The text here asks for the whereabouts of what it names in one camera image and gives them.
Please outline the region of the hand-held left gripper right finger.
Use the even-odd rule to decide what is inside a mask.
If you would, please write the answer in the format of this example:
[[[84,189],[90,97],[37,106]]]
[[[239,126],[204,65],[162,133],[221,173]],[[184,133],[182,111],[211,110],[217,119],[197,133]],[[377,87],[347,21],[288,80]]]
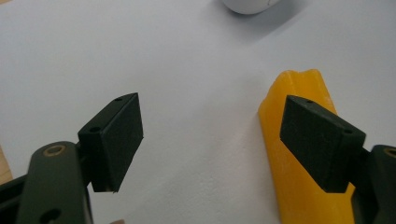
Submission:
[[[321,189],[344,193],[350,160],[362,151],[366,134],[316,102],[289,95],[279,137]]]

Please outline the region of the yellow banana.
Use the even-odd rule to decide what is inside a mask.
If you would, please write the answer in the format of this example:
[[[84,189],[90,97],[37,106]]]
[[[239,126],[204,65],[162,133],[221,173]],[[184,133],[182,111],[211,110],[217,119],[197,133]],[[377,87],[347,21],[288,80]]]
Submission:
[[[301,96],[336,111],[317,69],[280,73],[259,106],[281,224],[355,224],[351,205],[354,187],[349,185],[344,193],[323,191],[280,140],[288,95]]]

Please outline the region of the white bowl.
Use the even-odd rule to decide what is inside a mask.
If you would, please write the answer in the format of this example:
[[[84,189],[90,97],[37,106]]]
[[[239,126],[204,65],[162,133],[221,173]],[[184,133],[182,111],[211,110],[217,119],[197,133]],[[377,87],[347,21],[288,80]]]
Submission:
[[[242,15],[253,15],[276,5],[280,0],[221,0],[231,11]]]

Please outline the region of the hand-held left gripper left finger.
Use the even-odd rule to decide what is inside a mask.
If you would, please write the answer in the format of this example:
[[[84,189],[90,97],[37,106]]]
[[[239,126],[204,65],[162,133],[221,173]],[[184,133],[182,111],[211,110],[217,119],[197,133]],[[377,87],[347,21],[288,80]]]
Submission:
[[[112,100],[78,132],[95,192],[117,192],[144,138],[138,93]]]

